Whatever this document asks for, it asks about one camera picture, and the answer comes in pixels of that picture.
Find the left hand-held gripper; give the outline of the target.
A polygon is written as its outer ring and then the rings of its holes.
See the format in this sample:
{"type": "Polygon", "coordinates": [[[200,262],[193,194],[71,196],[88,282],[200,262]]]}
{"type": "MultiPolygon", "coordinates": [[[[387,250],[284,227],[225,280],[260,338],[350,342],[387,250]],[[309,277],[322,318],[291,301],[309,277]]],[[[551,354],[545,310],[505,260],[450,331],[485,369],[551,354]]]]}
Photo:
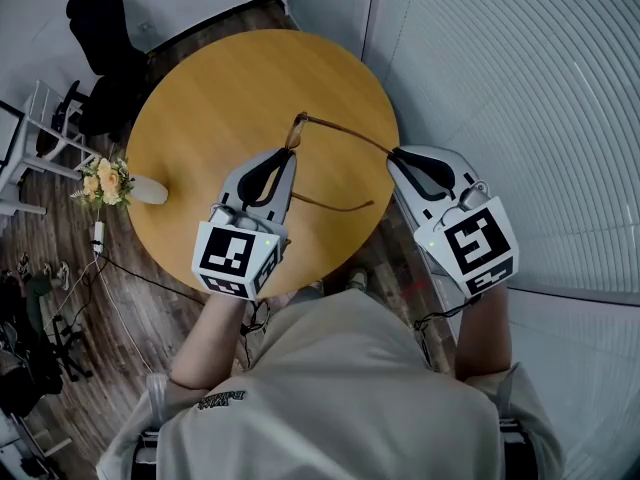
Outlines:
{"type": "Polygon", "coordinates": [[[207,292],[258,298],[288,244],[287,229],[271,221],[285,220],[296,167],[296,154],[279,148],[251,158],[226,178],[222,204],[199,223],[192,258],[191,270],[207,292]]]}

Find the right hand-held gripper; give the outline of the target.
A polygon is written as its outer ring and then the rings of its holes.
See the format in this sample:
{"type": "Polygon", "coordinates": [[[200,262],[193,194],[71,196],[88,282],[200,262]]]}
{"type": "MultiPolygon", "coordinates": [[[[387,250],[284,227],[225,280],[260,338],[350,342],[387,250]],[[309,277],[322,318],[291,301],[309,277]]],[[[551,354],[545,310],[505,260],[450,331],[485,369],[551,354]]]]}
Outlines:
{"type": "Polygon", "coordinates": [[[514,276],[519,246],[502,202],[459,154],[434,146],[400,146],[387,170],[416,221],[421,246],[467,299],[514,276]]]}

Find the brown-framed eyeglasses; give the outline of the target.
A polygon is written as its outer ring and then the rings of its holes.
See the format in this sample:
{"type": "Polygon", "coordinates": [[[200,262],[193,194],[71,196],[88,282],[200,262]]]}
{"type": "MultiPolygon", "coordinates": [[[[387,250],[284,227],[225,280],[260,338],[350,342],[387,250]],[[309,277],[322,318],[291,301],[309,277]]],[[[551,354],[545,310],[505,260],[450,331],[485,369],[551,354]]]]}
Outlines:
{"type": "MultiPolygon", "coordinates": [[[[355,137],[365,143],[367,143],[368,145],[371,145],[375,148],[377,148],[378,150],[382,151],[387,157],[394,156],[394,151],[390,150],[384,146],[382,146],[381,144],[375,142],[373,139],[365,136],[364,134],[357,132],[355,130],[346,128],[342,125],[339,125],[337,123],[328,121],[328,120],[324,120],[324,119],[320,119],[318,117],[315,116],[311,116],[306,112],[301,112],[299,114],[296,115],[296,117],[294,118],[294,121],[288,131],[287,137],[286,137],[286,141],[285,141],[285,148],[287,150],[294,150],[295,148],[297,148],[300,143],[301,143],[301,138],[302,138],[302,131],[304,129],[304,126],[307,123],[311,123],[311,124],[315,124],[318,126],[322,126],[328,129],[332,129],[347,135],[350,135],[352,137],[355,137]]],[[[314,199],[311,199],[309,197],[303,196],[301,194],[292,193],[292,198],[296,199],[298,201],[304,202],[306,204],[310,204],[310,205],[314,205],[316,207],[322,208],[322,209],[326,209],[326,210],[330,210],[330,211],[334,211],[334,212],[340,212],[340,213],[349,213],[349,212],[355,212],[370,206],[374,205],[374,201],[373,200],[368,200],[360,205],[354,206],[354,207],[350,207],[350,208],[339,208],[339,207],[335,207],[335,206],[331,206],[328,204],[324,204],[321,203],[319,201],[316,201],[314,199]]]]}

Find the person's right forearm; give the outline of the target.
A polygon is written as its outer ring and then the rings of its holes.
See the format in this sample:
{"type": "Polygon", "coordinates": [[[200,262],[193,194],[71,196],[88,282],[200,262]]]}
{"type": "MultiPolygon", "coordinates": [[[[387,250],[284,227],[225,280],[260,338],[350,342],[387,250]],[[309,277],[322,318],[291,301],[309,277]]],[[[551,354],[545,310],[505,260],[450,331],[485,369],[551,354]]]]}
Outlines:
{"type": "Polygon", "coordinates": [[[454,358],[455,377],[471,377],[507,371],[512,365],[508,293],[495,286],[463,311],[454,358]]]}

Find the person's left forearm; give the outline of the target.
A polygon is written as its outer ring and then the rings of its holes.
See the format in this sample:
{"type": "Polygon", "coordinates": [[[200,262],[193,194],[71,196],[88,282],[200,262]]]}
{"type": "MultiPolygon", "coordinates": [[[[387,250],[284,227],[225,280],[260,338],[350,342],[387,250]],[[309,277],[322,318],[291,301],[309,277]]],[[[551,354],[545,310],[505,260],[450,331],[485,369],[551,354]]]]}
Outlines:
{"type": "Polygon", "coordinates": [[[169,378],[191,389],[211,391],[229,378],[246,302],[212,294],[172,363],[169,378]]]}

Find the white vase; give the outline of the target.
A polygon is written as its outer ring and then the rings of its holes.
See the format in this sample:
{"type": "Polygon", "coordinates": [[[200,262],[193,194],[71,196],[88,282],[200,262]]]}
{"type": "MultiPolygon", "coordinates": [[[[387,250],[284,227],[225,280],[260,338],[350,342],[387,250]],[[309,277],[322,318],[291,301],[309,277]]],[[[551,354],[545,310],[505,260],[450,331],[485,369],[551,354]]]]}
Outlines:
{"type": "Polygon", "coordinates": [[[151,205],[162,205],[168,199],[168,189],[156,180],[134,175],[130,195],[133,199],[151,205]]]}

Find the glass partition with blinds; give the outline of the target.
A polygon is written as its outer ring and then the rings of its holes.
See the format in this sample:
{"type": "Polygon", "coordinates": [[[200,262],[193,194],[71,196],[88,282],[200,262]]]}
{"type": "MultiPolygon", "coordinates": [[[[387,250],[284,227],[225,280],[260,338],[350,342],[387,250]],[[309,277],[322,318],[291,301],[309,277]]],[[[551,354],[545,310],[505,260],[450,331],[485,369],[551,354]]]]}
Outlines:
{"type": "Polygon", "coordinates": [[[567,480],[640,480],[640,0],[373,0],[400,136],[462,154],[520,247],[514,358],[567,480]]]}

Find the person's grey trousers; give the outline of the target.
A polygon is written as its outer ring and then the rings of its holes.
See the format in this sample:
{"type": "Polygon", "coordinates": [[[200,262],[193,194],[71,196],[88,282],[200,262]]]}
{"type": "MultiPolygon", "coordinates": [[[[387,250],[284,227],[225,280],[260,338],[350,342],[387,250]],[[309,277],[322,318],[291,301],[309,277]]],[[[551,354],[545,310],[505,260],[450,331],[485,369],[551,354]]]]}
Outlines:
{"type": "Polygon", "coordinates": [[[322,289],[318,289],[314,286],[306,286],[295,293],[295,295],[287,303],[286,307],[292,307],[297,304],[320,300],[324,297],[325,294],[322,289]]]}

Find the yellow flower bouquet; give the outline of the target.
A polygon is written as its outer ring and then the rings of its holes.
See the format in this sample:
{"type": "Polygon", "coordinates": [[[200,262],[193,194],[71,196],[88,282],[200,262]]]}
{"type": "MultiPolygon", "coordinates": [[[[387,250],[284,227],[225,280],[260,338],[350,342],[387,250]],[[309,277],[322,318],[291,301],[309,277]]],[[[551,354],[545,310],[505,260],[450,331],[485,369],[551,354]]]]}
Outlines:
{"type": "Polygon", "coordinates": [[[133,178],[124,158],[111,161],[97,157],[80,169],[82,187],[70,198],[87,207],[127,206],[133,190],[133,178]]]}

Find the black office chair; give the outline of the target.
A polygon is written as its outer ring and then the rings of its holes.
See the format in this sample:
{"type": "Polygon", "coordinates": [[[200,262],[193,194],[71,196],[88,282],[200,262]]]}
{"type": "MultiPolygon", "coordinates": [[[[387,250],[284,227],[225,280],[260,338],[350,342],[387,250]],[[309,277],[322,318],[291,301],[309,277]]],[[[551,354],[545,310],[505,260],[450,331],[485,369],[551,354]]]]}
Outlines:
{"type": "Polygon", "coordinates": [[[123,0],[69,0],[69,27],[98,77],[88,95],[78,91],[79,130],[118,143],[149,89],[149,57],[131,43],[123,0]]]}

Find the person's beige shirt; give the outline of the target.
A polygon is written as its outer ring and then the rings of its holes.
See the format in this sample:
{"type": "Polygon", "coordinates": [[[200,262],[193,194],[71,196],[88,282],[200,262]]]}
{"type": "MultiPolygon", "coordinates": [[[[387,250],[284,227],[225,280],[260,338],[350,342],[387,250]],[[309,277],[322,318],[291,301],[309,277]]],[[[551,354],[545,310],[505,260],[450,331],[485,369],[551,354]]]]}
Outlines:
{"type": "Polygon", "coordinates": [[[211,391],[154,374],[99,480],[561,480],[524,367],[460,381],[359,290],[281,309],[211,391]]]}

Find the black wheeled stand base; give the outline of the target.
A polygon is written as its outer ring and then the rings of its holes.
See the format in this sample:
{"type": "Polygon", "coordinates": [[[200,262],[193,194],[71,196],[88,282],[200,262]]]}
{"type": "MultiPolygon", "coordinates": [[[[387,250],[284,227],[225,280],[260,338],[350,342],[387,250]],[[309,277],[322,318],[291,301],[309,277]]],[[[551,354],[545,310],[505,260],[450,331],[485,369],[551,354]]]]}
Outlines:
{"type": "Polygon", "coordinates": [[[74,331],[71,325],[63,326],[62,316],[54,316],[50,322],[53,328],[53,336],[45,334],[48,339],[48,349],[53,354],[54,359],[62,367],[70,382],[75,383],[80,378],[90,379],[93,377],[91,370],[85,369],[76,359],[72,357],[72,351],[77,344],[85,345],[86,340],[81,331],[74,331]]]}

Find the black framed panel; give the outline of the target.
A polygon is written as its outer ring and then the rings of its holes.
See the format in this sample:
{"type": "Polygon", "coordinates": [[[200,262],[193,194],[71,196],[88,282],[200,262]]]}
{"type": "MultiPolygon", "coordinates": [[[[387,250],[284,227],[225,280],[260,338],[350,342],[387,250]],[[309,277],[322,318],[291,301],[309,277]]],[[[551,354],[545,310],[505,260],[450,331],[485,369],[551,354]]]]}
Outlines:
{"type": "Polygon", "coordinates": [[[9,164],[24,112],[0,100],[0,171],[9,164]]]}

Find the white stool frame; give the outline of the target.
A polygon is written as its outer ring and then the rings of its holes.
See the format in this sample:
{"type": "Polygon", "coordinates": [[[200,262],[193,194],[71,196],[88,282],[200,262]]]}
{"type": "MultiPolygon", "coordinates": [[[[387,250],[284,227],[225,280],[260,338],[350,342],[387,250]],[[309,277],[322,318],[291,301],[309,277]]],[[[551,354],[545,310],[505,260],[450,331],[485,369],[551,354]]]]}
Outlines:
{"type": "Polygon", "coordinates": [[[39,80],[23,107],[24,120],[18,132],[9,164],[0,171],[0,216],[17,212],[44,215],[47,209],[20,200],[18,182],[26,170],[50,172],[74,181],[82,176],[80,169],[101,154],[86,145],[70,118],[82,114],[78,103],[67,101],[45,82],[39,80]],[[56,162],[67,147],[80,151],[80,162],[73,168],[56,162]]]}

